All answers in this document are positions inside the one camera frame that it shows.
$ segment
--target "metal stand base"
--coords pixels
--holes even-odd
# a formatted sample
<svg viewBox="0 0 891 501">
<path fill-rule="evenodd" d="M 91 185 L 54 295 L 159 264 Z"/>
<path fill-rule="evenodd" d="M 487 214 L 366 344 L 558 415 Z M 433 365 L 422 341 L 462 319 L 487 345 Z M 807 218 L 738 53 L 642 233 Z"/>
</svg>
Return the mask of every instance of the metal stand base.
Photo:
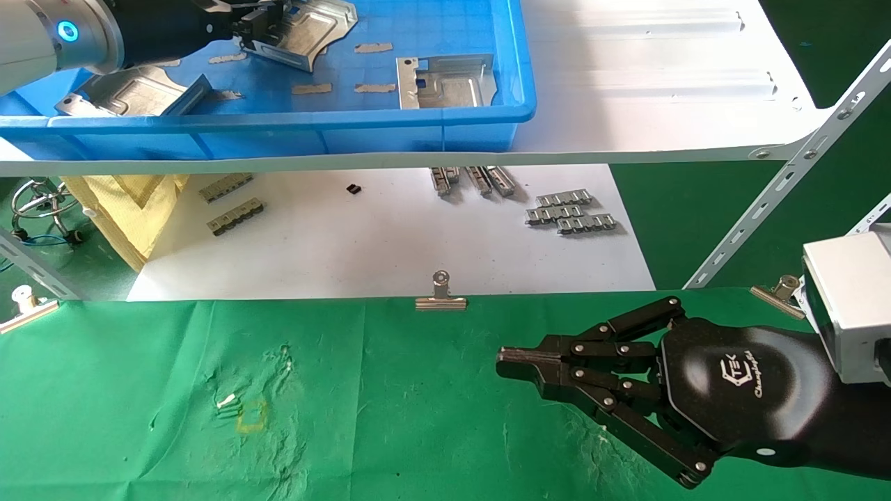
<svg viewBox="0 0 891 501">
<path fill-rule="evenodd" d="M 28 201 L 20 207 L 22 197 Z M 27 240 L 28 232 L 20 225 L 20 220 L 53 218 L 62 238 L 70 243 L 84 241 L 79 231 L 69 231 L 61 220 L 62 212 L 71 209 L 78 201 L 65 189 L 64 183 L 56 185 L 49 177 L 33 177 L 12 196 L 12 234 L 19 240 Z"/>
</svg>

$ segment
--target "stamped metal bracket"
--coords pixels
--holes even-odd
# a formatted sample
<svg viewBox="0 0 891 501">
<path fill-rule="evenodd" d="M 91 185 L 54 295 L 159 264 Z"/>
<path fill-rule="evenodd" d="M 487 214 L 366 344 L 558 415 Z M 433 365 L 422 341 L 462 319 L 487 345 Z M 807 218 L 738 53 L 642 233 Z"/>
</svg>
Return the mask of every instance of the stamped metal bracket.
<svg viewBox="0 0 891 501">
<path fill-rule="evenodd" d="M 204 75 L 186 87 L 162 68 L 146 66 L 90 77 L 55 108 L 72 117 L 176 116 L 188 113 L 210 90 Z"/>
<path fill-rule="evenodd" d="M 490 53 L 396 59 L 399 107 L 489 106 L 498 90 L 492 64 Z"/>
<path fill-rule="evenodd" d="M 274 31 L 241 48 L 312 73 L 316 56 L 345 37 L 359 20 L 356 6 L 340 0 L 308 0 L 298 2 L 298 8 Z"/>
</svg>

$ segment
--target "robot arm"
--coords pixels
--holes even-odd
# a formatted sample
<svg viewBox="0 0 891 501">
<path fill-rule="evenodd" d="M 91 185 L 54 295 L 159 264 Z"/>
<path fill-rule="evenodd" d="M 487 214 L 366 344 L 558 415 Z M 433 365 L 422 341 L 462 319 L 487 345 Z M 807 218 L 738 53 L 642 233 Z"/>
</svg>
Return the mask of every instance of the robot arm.
<svg viewBox="0 0 891 501">
<path fill-rule="evenodd" d="M 636 341 L 666 327 L 657 346 Z M 669 297 L 578 336 L 502 348 L 496 369 L 579 407 L 688 489 L 723 456 L 891 479 L 891 388 L 842 383 L 816 335 L 687 318 Z"/>
<path fill-rule="evenodd" d="M 289 9 L 289 0 L 0 0 L 0 95 L 54 71 L 129 70 L 236 36 L 249 45 Z"/>
</svg>

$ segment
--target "green floor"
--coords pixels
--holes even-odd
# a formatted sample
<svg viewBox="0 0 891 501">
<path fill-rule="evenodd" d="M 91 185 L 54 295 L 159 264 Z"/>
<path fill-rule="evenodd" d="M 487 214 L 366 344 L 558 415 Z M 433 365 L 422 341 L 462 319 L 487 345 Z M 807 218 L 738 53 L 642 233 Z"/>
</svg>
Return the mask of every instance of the green floor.
<svg viewBox="0 0 891 501">
<path fill-rule="evenodd" d="M 782 43 L 820 107 L 831 106 L 891 37 L 887 0 L 763 0 Z M 801 245 L 844 234 L 891 191 L 882 155 L 891 127 L 891 91 L 872 103 L 805 177 L 711 285 L 770 284 L 800 269 Z M 683 286 L 740 214 L 781 167 L 778 161 L 614 165 L 643 255 L 659 289 Z M 9 193 L 6 179 L 0 193 Z M 0 208 L 8 227 L 9 196 Z M 87 243 L 45 257 L 93 299 L 124 299 L 135 274 L 79 212 Z M 38 222 L 34 230 L 43 232 Z M 19 270 L 0 274 L 0 297 L 30 282 Z"/>
</svg>

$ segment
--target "metal sheet part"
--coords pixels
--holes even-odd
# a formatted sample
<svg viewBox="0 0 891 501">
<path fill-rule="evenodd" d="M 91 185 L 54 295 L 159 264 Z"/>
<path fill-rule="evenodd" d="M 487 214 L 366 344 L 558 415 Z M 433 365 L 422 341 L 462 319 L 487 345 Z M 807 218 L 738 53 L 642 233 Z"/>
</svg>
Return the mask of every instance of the metal sheet part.
<svg viewBox="0 0 891 501">
<path fill-rule="evenodd" d="M 615 228 L 616 220 L 610 214 L 596 214 L 594 216 L 557 220 L 557 233 L 559 234 L 599 232 Z"/>
<path fill-rule="evenodd" d="M 512 196 L 517 189 L 517 184 L 513 182 L 513 179 L 508 176 L 507 171 L 501 166 L 490 165 L 486 167 L 486 174 L 488 174 L 492 186 L 502 197 Z"/>
<path fill-rule="evenodd" d="M 443 269 L 433 274 L 433 297 L 414 300 L 414 309 L 420 311 L 463 311 L 467 309 L 467 299 L 449 296 L 448 279 L 448 272 Z"/>
<path fill-rule="evenodd" d="M 203 198 L 205 202 L 211 203 L 214 200 L 218 200 L 220 198 L 223 198 L 227 194 L 234 192 L 253 179 L 253 174 L 250 174 L 248 172 L 236 172 L 235 174 L 230 174 L 204 188 L 201 188 L 198 191 L 198 194 L 201 195 L 201 198 Z"/>
<path fill-rule="evenodd" d="M 578 205 L 539 207 L 526 210 L 526 224 L 530 226 L 547 225 L 555 223 L 557 219 L 580 218 L 582 216 L 584 216 L 584 212 Z"/>
<path fill-rule="evenodd" d="M 260 212 L 263 212 L 263 202 L 256 198 L 252 198 L 235 209 L 208 222 L 208 228 L 210 228 L 211 233 L 215 236 L 219 236 L 235 228 L 236 225 L 245 220 L 253 218 L 255 214 Z"/>
<path fill-rule="evenodd" d="M 489 183 L 489 178 L 486 176 L 485 169 L 481 167 L 465 168 L 467 169 L 467 175 L 470 176 L 470 181 L 479 190 L 479 194 L 483 196 L 492 194 L 492 185 Z"/>
<path fill-rule="evenodd" d="M 557 207 L 560 205 L 581 204 L 587 205 L 594 200 L 588 190 L 573 190 L 571 192 L 553 193 L 535 197 L 538 207 Z"/>
<path fill-rule="evenodd" d="M 492 61 L 492 54 L 398 58 L 399 107 L 489 106 L 498 90 Z"/>
<path fill-rule="evenodd" d="M 298 12 L 274 32 L 242 49 L 312 73 L 315 58 L 331 42 L 345 37 L 358 21 L 356 6 L 340 0 L 298 2 Z"/>
<path fill-rule="evenodd" d="M 183 115 L 210 92 L 201 75 L 188 87 L 154 66 L 95 75 L 68 94 L 55 108 L 73 117 L 160 117 Z"/>
<path fill-rule="evenodd" d="M 441 167 L 430 169 L 430 179 L 433 180 L 433 188 L 437 190 L 439 196 L 446 196 L 452 192 L 452 186 L 448 182 L 446 170 Z"/>
</svg>

